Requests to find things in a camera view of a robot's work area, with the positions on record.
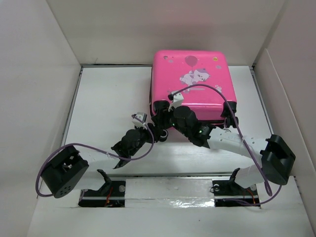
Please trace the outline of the pink hard-shell suitcase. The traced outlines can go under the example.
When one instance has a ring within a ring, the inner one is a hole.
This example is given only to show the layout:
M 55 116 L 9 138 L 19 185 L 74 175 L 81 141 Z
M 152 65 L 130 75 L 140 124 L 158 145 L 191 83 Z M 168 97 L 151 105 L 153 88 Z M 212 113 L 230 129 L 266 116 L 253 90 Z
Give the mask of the pink hard-shell suitcase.
M 189 107 L 197 119 L 224 127 L 236 127 L 237 98 L 229 67 L 222 52 L 160 50 L 155 53 L 151 73 L 150 114 L 168 109 L 168 95 L 181 92 L 181 106 Z

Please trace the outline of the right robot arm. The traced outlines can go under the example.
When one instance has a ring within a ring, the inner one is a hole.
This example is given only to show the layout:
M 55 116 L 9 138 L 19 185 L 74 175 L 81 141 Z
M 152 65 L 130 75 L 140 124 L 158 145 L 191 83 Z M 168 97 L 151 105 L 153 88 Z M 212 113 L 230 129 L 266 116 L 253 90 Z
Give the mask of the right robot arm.
M 228 132 L 198 120 L 187 106 L 161 109 L 152 121 L 161 129 L 176 129 L 198 147 L 224 150 L 252 159 L 252 166 L 233 171 L 228 182 L 233 194 L 262 182 L 281 186 L 288 183 L 296 156 L 281 136 L 273 134 L 267 139 L 256 139 Z

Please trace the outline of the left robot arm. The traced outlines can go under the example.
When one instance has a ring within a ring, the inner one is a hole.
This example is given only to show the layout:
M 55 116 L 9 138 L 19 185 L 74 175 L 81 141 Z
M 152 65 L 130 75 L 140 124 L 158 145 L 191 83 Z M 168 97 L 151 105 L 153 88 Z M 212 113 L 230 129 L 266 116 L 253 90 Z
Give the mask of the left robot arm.
M 119 175 L 154 175 L 154 146 L 168 138 L 168 131 L 133 115 L 128 130 L 111 152 L 90 145 L 70 143 L 53 151 L 41 165 L 35 190 L 43 198 L 62 198 L 72 190 L 92 189 L 104 196 L 110 191 L 107 172 Z

